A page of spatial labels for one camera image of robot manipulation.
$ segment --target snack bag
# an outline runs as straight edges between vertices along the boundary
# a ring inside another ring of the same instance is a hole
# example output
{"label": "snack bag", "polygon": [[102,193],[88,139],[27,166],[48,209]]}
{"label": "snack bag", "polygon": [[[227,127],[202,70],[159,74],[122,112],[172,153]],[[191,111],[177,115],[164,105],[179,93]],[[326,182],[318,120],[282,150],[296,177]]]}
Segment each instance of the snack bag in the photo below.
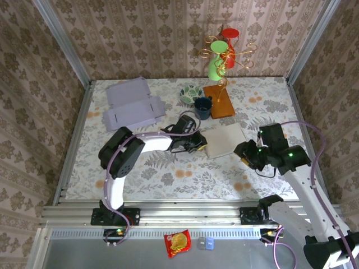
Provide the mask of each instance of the snack bag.
{"label": "snack bag", "polygon": [[169,258],[173,258],[177,253],[188,251],[191,248],[190,232],[185,230],[181,233],[169,234],[164,236]]}

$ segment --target dark blue mug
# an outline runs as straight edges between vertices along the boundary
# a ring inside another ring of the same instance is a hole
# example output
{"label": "dark blue mug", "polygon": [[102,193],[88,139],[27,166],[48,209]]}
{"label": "dark blue mug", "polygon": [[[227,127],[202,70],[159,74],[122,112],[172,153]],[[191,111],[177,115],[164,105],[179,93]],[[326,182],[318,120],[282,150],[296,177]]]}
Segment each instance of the dark blue mug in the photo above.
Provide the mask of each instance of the dark blue mug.
{"label": "dark blue mug", "polygon": [[200,97],[195,101],[195,112],[201,120],[209,118],[212,110],[212,96]]}

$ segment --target green bowl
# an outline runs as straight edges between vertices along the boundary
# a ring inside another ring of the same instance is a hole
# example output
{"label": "green bowl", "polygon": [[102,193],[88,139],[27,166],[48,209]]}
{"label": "green bowl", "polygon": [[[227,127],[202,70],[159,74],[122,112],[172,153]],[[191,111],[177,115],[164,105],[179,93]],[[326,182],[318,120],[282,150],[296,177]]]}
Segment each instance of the green bowl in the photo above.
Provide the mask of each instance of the green bowl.
{"label": "green bowl", "polygon": [[181,100],[188,105],[194,104],[197,98],[204,96],[203,89],[193,85],[185,86],[179,93]]}

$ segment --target wall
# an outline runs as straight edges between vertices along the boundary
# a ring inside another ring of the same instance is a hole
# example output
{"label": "wall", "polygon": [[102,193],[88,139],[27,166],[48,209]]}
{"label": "wall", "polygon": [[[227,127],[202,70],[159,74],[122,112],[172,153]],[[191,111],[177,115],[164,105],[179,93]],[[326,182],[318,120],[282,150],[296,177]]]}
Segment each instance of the wall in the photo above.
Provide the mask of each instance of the wall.
{"label": "wall", "polygon": [[[320,159],[330,198],[359,230],[359,1],[341,1],[294,83],[304,118],[326,139]],[[319,136],[310,133],[314,148]]]}
{"label": "wall", "polygon": [[198,51],[223,27],[242,33],[237,50],[259,45],[249,71],[228,76],[285,75],[323,0],[51,0],[92,80],[204,77]]}
{"label": "wall", "polygon": [[84,88],[31,1],[0,1],[0,268],[25,268]]}

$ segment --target orange wooden board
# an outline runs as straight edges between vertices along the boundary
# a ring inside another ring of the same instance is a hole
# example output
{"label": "orange wooden board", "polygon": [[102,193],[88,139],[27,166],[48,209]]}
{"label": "orange wooden board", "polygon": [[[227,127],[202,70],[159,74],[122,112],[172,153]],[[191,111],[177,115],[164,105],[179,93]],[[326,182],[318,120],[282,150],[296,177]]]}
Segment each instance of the orange wooden board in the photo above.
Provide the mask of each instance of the orange wooden board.
{"label": "orange wooden board", "polygon": [[218,85],[207,86],[203,88],[206,97],[212,96],[213,106],[211,114],[213,119],[232,117],[236,115],[232,102],[228,96],[227,89],[222,91],[220,94],[220,101],[217,101],[221,88],[222,87]]}

